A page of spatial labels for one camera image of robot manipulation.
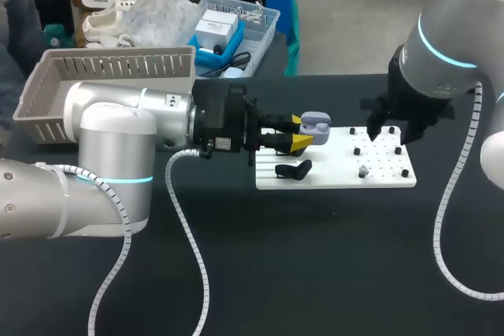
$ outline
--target cable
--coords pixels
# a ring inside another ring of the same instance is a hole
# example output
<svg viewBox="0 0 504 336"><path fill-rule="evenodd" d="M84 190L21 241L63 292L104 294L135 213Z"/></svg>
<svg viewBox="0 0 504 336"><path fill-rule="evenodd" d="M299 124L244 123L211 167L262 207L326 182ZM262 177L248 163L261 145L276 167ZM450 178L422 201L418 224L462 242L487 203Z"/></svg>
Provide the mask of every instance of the cable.
<svg viewBox="0 0 504 336"><path fill-rule="evenodd" d="M55 165L55 168L61 169L63 172L69 172L76 175L81 175L89 179L92 183L94 183L99 189L103 191L107 196L109 196L110 200L116 206L117 211L119 212L120 220L122 221L124 228L124 243L123 248L120 251L119 258L114 264L110 273L106 276L105 281L103 281L102 285L98 289L98 292L94 296L93 305L91 306L91 311L89 313L89 319L87 321L87 335L95 336L95 321L96 316L98 314L98 307L100 305L100 301L103 298L107 288L110 286L110 283L113 281L114 277L119 272L120 268L123 266L126 261L126 257L128 257L128 252L132 244L132 228L129 224L128 214L124 209L119 197L113 191L113 189L109 186L109 184L104 183L102 179L97 177L94 173L89 172L85 169L76 167L75 165Z"/></svg>
<svg viewBox="0 0 504 336"><path fill-rule="evenodd" d="M441 229L443 227L443 218L445 211L447 210L448 202L450 201L450 196L457 184L458 177L460 176L462 169L464 169L465 162L473 146L474 138L476 136L477 128L480 123L480 113L483 104L483 88L481 83L476 85L475 95L474 95L474 107L472 108L471 124L469 125L469 131L467 137L465 138L464 146L460 157L458 158L457 165L453 173L451 174L450 181L444 190L443 197L439 203L438 212L435 217L434 223L434 235L433 235L433 247L435 262L438 264L441 273L457 290L460 290L465 295L470 297L480 299L482 301L502 301L504 300L504 293L488 294L481 293L480 291L475 291L469 289L464 284L460 283L448 270L447 265L443 260L443 254L441 253Z"/></svg>
<svg viewBox="0 0 504 336"><path fill-rule="evenodd" d="M237 68L239 68L240 66L248 65L248 63L250 62L251 58L252 58L252 56L250 55L250 53L248 51L244 51L242 53L238 53L233 58L231 58L231 63L230 64L225 65L223 68L219 68L218 70L208 71L208 72L205 72L205 73L203 73L201 75L198 75L198 76L201 76L201 77L215 76L216 74L220 74L221 72L226 71L230 67L237 67Z"/></svg>
<svg viewBox="0 0 504 336"><path fill-rule="evenodd" d="M203 281L203 307L202 314L199 316L198 325L196 326L193 336L199 336L201 334L203 327L205 326L206 317L208 316L209 305L210 305L210 284L208 280L208 275L206 274L205 263L203 262L202 254L199 252L198 245L196 244L195 238L192 235L191 229L187 224L186 217L183 215L182 209L178 200L176 199L175 191L172 185L172 167L173 164L181 157L200 157L200 152L198 150L184 150L174 154L168 161L165 169L165 181L172 199L173 206L175 207L176 213L179 216L180 222L182 223L183 230L186 233L187 239L191 244L192 251L196 256L198 262L199 271L202 274Z"/></svg>

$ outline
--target person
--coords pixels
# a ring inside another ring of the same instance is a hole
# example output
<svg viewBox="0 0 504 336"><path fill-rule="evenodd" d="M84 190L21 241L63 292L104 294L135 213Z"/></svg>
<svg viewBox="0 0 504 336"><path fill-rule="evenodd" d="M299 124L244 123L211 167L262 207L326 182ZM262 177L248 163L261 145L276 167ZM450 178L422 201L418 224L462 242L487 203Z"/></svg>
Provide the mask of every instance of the person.
<svg viewBox="0 0 504 336"><path fill-rule="evenodd" d="M12 129L26 79L44 50L35 0L0 0L0 128Z"/></svg>

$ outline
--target blue basket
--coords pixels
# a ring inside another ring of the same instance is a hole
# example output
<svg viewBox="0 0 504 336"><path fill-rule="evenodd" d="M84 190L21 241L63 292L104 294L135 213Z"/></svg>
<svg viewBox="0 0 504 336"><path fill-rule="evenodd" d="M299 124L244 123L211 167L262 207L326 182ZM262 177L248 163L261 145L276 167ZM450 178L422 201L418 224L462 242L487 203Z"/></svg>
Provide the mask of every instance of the blue basket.
<svg viewBox="0 0 504 336"><path fill-rule="evenodd" d="M238 29L236 30L235 34L231 37L228 47L226 47L226 50L224 50L222 55L201 51L199 49L198 39L196 39L196 35L193 35L188 45L196 47L196 64L214 68L216 70L225 67L229 62L231 62L231 59L233 58L233 55L238 49L239 44L242 43L244 31L245 31L245 22L239 21Z"/></svg>

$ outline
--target white plastic basket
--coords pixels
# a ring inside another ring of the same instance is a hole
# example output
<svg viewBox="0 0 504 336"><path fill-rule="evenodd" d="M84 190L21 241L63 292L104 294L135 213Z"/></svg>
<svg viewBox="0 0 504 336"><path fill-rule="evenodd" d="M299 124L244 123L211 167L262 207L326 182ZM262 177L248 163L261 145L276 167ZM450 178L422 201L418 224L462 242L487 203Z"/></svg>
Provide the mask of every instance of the white plastic basket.
<svg viewBox="0 0 504 336"><path fill-rule="evenodd" d="M257 4L240 0L201 0L198 5L198 16L181 32L178 45L187 45L195 33L195 28L206 10L235 13L239 20L245 22L245 34L236 54L248 51L251 55L243 76L250 77L255 73L269 44L275 36L276 22L280 11L265 8ZM208 68L196 66L196 75L209 71Z"/></svg>
<svg viewBox="0 0 504 336"><path fill-rule="evenodd" d="M14 121L38 144L71 143L63 108L70 87L83 81L186 94L195 82L195 48L48 50L24 86Z"/></svg>

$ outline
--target black tablecloth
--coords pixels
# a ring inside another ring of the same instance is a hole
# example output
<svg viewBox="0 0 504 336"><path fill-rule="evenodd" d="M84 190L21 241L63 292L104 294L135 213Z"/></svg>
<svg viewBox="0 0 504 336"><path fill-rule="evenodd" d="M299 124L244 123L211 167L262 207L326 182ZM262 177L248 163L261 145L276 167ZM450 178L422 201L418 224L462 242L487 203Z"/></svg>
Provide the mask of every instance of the black tablecloth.
<svg viewBox="0 0 504 336"><path fill-rule="evenodd" d="M384 76L245 79L265 111L328 112L333 126L362 125L361 97ZM215 82L205 82L215 86ZM473 300L441 276L432 228L460 152L473 96L454 101L442 121L409 146L414 189L259 191L246 154L185 158L173 174L209 272L204 335L501 334L504 305ZM484 97L482 130L493 95ZM504 193L484 177L476 139L443 228L447 265L466 285L504 290ZM4 157L76 163L75 149L38 147L17 131ZM190 336L202 307L199 269L164 179L159 153L147 229L136 235L104 298L97 335ZM3 336L85 335L96 290L120 239L61 238L0 243Z"/></svg>

